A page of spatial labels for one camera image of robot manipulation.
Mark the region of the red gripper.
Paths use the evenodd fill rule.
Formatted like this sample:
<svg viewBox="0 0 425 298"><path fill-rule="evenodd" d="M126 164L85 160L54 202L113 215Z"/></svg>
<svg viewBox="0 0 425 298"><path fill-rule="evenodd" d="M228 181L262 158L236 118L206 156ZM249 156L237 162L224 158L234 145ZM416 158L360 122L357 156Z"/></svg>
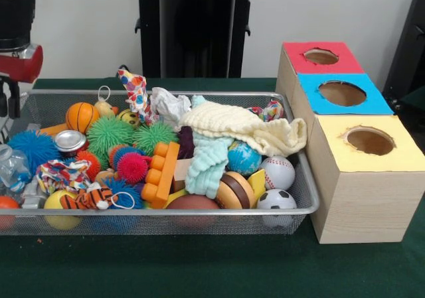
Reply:
<svg viewBox="0 0 425 298"><path fill-rule="evenodd" d="M9 77L9 117L20 118L21 99L18 82L33 83L43 65L43 48L30 44L23 50L1 53L1 76ZM0 81L0 117L7 117L7 96L3 91L4 81Z"/></svg>

